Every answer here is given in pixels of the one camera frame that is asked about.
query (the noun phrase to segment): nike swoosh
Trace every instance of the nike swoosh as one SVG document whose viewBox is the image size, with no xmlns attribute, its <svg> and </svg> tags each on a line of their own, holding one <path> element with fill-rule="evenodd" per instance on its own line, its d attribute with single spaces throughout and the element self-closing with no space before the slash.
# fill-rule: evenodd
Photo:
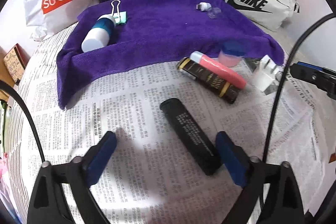
<svg viewBox="0 0 336 224">
<path fill-rule="evenodd" d="M 254 8 L 254 7 L 247 7 L 247 6 L 239 5 L 239 4 L 235 3 L 234 0 L 228 0 L 227 3 L 230 4 L 233 8 L 235 8 L 237 10 L 256 11 L 256 12 L 264 12 L 264 13 L 271 13 L 272 14 L 272 12 L 264 11 L 261 8 Z"/>
</svg>

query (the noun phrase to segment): gold stripe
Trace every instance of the gold stripe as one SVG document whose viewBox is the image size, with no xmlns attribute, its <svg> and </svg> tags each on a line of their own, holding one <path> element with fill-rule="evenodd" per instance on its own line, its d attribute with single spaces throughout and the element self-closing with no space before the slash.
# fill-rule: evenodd
<svg viewBox="0 0 336 224">
<path fill-rule="evenodd" d="M 181 65 L 179 65 L 178 69 L 183 69 L 185 65 L 190 61 L 190 58 L 186 58 Z"/>
<path fill-rule="evenodd" d="M 231 84 L 230 84 L 229 82 L 226 82 L 226 83 L 225 83 L 225 85 L 224 85 L 222 91 L 220 92 L 220 95 L 219 95 L 220 98 L 223 97 L 223 95 L 225 94 L 225 92 L 227 91 L 227 89 L 229 88 L 230 85 L 231 85 Z"/>
</svg>

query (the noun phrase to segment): pink tube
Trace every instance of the pink tube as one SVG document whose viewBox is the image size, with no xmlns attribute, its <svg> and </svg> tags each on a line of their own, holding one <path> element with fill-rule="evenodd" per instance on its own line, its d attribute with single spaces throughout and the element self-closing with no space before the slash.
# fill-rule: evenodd
<svg viewBox="0 0 336 224">
<path fill-rule="evenodd" d="M 249 84 L 246 83 L 246 80 L 238 73 L 228 67 L 225 67 L 221 63 L 213 60 L 212 58 L 201 52 L 193 52 L 192 54 L 190 54 L 190 59 L 196 63 L 199 63 L 201 66 L 207 68 L 208 70 L 211 70 L 213 73 L 222 77 L 224 80 L 228 81 L 239 89 L 243 90 L 247 86 L 249 86 Z"/>
</svg>

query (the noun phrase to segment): green binder clip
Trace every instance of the green binder clip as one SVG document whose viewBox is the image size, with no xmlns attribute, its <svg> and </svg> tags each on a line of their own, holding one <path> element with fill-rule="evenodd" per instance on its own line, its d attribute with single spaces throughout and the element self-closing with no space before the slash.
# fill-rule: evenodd
<svg viewBox="0 0 336 224">
<path fill-rule="evenodd" d="M 118 1 L 118 4 L 117 4 L 117 12 L 114 13 L 114 5 L 113 5 L 113 2 L 115 1 Z M 120 4 L 120 0 L 113 0 L 111 2 L 111 5 L 112 5 L 112 15 L 113 15 L 113 18 L 115 19 L 115 23 L 116 25 L 120 25 L 120 24 L 126 24 L 127 22 L 127 14 L 126 14 L 126 11 L 124 12 L 119 12 L 119 4 Z"/>
</svg>

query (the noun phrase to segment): black cable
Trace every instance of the black cable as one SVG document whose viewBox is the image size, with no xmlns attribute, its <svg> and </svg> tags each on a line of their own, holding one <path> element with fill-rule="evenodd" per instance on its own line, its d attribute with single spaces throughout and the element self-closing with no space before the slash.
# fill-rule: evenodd
<svg viewBox="0 0 336 224">
<path fill-rule="evenodd" d="M 271 112 L 271 116 L 269 118 L 269 122 L 268 122 L 268 129 L 267 129 L 267 134 L 266 134 L 266 140 L 265 140 L 265 146 L 264 146 L 264 153 L 262 156 L 262 161 L 266 163 L 267 161 L 267 154 L 268 154 L 268 148 L 269 148 L 269 142 L 271 139 L 271 134 L 272 134 L 272 130 L 273 130 L 273 124 L 274 124 L 274 119 L 276 116 L 276 112 L 277 112 L 277 108 L 278 108 L 278 103 L 279 103 L 279 99 L 280 99 L 280 95 L 281 95 L 281 91 L 282 88 L 284 86 L 285 83 L 285 79 L 286 79 L 286 75 L 288 73 L 289 70 L 289 66 L 291 65 L 291 63 L 293 62 L 293 59 L 295 57 L 295 54 L 297 52 L 297 50 L 299 49 L 299 47 L 301 46 L 301 44 L 303 43 L 303 41 L 313 32 L 315 31 L 318 27 L 320 27 L 323 23 L 325 23 L 326 21 L 328 21 L 329 19 L 334 18 L 335 15 L 333 13 L 326 15 L 324 17 L 322 17 L 319 21 L 315 22 L 312 26 L 310 26 L 300 37 L 299 39 L 296 41 L 295 45 L 293 46 L 289 56 L 288 56 L 288 60 L 286 62 L 285 68 L 283 70 L 281 79 L 280 79 L 280 83 L 278 86 L 278 90 L 277 90 L 277 94 L 275 95 L 275 99 L 274 99 L 274 103 L 273 103 L 273 107 L 272 107 L 272 112 Z M 260 202 L 260 207 L 261 209 L 263 209 L 264 207 L 264 198 L 263 198 L 263 189 L 262 192 L 259 196 L 259 202 Z"/>
<path fill-rule="evenodd" d="M 39 139 L 39 135 L 37 134 L 37 130 L 36 130 L 33 118 L 30 115 L 30 112 L 29 112 L 29 110 L 28 110 L 25 102 L 22 100 L 22 98 L 20 97 L 20 95 L 10 85 L 8 85 L 7 83 L 5 83 L 2 80 L 0 80 L 0 90 L 3 90 L 4 92 L 8 93 L 11 97 L 13 97 L 13 99 L 21 107 L 23 113 L 26 115 L 26 117 L 28 119 L 28 122 L 29 122 L 29 125 L 31 127 L 31 130 L 33 131 L 33 135 L 35 137 L 37 148 L 38 148 L 38 150 L 40 152 L 41 160 L 42 160 L 42 162 L 44 162 L 45 158 L 44 158 L 41 142 L 40 142 L 40 139 Z"/>
</svg>

